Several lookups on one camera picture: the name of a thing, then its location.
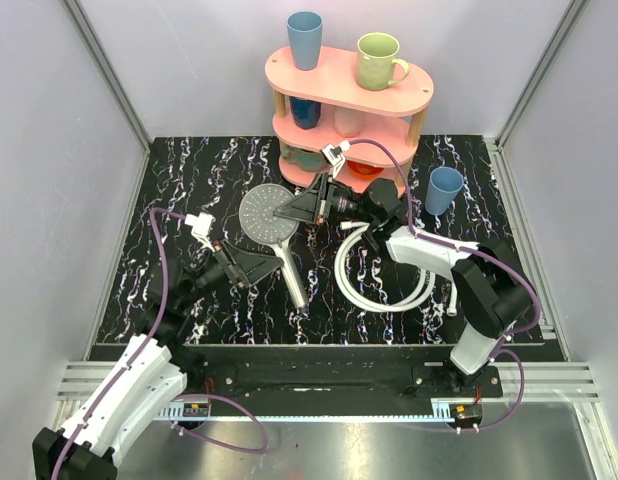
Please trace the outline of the blue cup on table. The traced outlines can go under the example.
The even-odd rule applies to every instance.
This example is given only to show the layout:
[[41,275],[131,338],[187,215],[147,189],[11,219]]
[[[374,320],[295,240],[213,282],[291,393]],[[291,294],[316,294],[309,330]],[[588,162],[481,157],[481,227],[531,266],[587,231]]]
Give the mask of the blue cup on table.
[[425,210],[434,216],[445,213],[464,186],[462,174],[450,167],[438,167],[429,177]]

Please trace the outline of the pink faceted cup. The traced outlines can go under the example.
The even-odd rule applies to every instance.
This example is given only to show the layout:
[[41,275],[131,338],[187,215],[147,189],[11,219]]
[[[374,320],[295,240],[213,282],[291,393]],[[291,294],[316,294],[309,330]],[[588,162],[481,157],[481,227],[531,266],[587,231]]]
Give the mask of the pink faceted cup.
[[334,109],[334,129],[344,138],[356,137],[362,130],[364,121],[363,113],[345,107]]

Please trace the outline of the blue cup on shelf top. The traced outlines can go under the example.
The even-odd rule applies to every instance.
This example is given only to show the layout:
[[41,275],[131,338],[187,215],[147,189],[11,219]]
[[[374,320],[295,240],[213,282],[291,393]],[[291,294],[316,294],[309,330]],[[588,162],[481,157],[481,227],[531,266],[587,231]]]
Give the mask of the blue cup on shelf top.
[[322,18],[315,12],[296,12],[288,17],[289,46],[293,62],[298,69],[309,71],[318,65],[322,27]]

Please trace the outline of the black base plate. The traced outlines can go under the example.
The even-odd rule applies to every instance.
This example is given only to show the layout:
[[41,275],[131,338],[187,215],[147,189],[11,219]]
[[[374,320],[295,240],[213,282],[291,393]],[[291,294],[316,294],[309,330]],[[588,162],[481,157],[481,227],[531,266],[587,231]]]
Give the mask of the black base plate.
[[427,415],[434,401],[500,400],[498,370],[461,379],[448,346],[198,348],[210,388],[266,420]]

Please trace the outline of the grey shower head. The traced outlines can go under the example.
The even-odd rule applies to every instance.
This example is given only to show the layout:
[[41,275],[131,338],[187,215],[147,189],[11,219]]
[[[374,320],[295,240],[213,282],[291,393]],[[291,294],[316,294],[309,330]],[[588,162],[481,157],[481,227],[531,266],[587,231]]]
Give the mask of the grey shower head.
[[270,247],[282,260],[281,272],[291,300],[297,310],[304,312],[308,309],[309,301],[289,245],[299,222],[274,214],[278,207],[293,198],[293,193],[282,185],[258,185],[243,197],[239,207],[239,221],[242,230],[251,240]]

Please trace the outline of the pink three-tier shelf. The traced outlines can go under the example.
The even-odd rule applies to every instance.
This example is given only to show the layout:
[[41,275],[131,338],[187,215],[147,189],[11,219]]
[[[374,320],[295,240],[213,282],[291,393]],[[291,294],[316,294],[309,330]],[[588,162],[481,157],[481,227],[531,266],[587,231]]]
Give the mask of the pink three-tier shelf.
[[[296,68],[288,46],[272,53],[265,63],[265,75],[274,93],[273,129],[283,149],[320,152],[328,144],[358,138],[382,144],[389,154],[370,144],[351,146],[344,152],[346,161],[337,179],[358,193],[364,191],[372,178],[353,170],[356,164],[394,181],[402,195],[405,185],[399,175],[408,172],[417,151],[434,94],[433,80],[411,64],[405,80],[382,91],[365,90],[355,81],[356,60],[353,51],[323,47],[317,67],[303,71]],[[296,125],[290,107],[293,97],[321,104],[315,127]]]

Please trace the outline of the dark blue cup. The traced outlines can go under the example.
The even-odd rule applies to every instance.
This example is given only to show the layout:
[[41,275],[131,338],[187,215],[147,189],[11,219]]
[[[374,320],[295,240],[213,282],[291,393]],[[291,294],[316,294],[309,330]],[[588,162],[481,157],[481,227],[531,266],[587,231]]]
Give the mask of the dark blue cup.
[[303,130],[315,128],[321,117],[322,104],[298,97],[290,97],[289,100],[295,125]]

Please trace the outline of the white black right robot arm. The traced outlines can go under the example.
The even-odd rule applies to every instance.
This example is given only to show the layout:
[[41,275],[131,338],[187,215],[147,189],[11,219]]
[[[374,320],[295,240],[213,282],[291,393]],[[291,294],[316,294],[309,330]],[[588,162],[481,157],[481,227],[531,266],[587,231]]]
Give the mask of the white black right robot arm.
[[[496,355],[504,336],[537,299],[533,287],[509,249],[498,243],[478,244],[441,237],[409,226],[409,207],[391,180],[377,178],[363,193],[320,173],[301,194],[276,207],[277,217],[319,225],[333,217],[350,235],[336,253],[336,283],[345,297],[371,312],[402,312],[427,299],[436,278],[451,283],[451,308],[461,307],[466,325],[450,353],[443,384],[465,396],[479,383],[479,370]],[[418,286],[407,298],[381,304],[365,298],[345,270],[349,251],[367,240],[377,252],[420,271]]]

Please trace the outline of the green mug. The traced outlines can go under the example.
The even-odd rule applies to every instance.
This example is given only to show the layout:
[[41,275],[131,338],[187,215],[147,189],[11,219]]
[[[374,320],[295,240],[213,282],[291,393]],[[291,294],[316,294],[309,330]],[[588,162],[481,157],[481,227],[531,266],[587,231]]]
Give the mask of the green mug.
[[399,41],[390,34],[363,35],[357,42],[357,84],[369,91],[381,91],[405,80],[410,66],[398,57],[399,50]]

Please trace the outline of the orange bowl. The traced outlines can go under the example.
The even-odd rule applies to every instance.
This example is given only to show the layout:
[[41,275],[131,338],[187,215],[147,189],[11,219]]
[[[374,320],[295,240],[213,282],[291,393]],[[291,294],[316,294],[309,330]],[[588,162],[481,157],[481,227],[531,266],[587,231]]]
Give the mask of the orange bowl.
[[383,172],[383,168],[381,167],[359,163],[352,160],[347,161],[347,166],[352,174],[360,179],[374,179]]

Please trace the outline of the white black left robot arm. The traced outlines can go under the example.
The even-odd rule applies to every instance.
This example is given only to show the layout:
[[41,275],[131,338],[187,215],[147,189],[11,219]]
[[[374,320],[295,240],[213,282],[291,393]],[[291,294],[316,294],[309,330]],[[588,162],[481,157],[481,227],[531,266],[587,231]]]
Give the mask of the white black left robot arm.
[[186,347],[194,304],[220,287],[251,287],[280,270],[275,255],[215,243],[202,267],[162,257],[150,285],[154,322],[131,337],[88,400],[58,429],[42,429],[32,450],[38,479],[114,479],[140,434],[157,418],[179,434],[204,421],[218,395],[205,358]]

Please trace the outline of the teal ceramic mug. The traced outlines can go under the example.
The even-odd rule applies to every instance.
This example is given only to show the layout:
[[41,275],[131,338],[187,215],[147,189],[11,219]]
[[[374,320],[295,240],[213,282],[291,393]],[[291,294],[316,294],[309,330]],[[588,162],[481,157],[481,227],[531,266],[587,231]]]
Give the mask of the teal ceramic mug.
[[322,153],[297,147],[286,146],[281,150],[281,155],[285,161],[308,172],[318,172],[328,166]]

